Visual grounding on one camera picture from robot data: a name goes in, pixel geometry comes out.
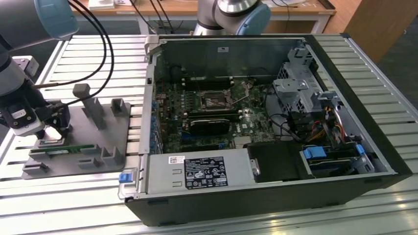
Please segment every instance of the motherboard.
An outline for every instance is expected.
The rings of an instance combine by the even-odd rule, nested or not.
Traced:
[[[162,152],[242,148],[276,139],[262,107],[265,85],[250,78],[156,83]]]

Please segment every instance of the power supply label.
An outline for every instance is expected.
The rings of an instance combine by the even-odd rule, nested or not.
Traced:
[[[184,159],[185,188],[228,186],[222,157]]]

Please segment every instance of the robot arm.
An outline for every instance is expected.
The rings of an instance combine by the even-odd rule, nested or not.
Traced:
[[[9,52],[77,32],[66,0],[0,0],[0,123],[17,136],[41,137],[46,124],[65,126],[69,117],[50,122],[46,102],[11,60]]]
[[[261,34],[269,8],[260,0],[198,0],[193,35]]]

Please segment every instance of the aluminum extrusion table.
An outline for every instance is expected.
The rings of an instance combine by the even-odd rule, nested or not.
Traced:
[[[19,179],[34,137],[9,132],[0,148],[0,234],[273,234],[344,235],[415,233],[418,230],[418,112],[369,62],[351,39],[315,35],[343,77],[385,133],[413,176],[368,192],[345,205],[286,211],[249,217],[146,227],[117,198],[118,173]],[[133,104],[126,144],[126,168],[137,164],[142,85],[145,83],[144,39],[141,35],[110,36],[114,75],[98,94],[100,102],[122,97]],[[101,61],[97,36],[73,36],[58,42],[38,83],[73,80],[93,71]],[[101,86],[106,72],[89,80]],[[45,98],[73,99],[71,87],[47,88]]]

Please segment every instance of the blue latch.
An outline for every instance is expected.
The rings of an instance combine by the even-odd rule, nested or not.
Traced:
[[[118,175],[118,183],[130,183],[132,182],[132,173],[121,173]]]
[[[359,155],[363,155],[365,153],[363,146],[360,144],[355,145],[355,148],[357,149]]]
[[[302,155],[305,159],[311,158],[324,158],[327,157],[323,147],[308,147],[302,150]]]

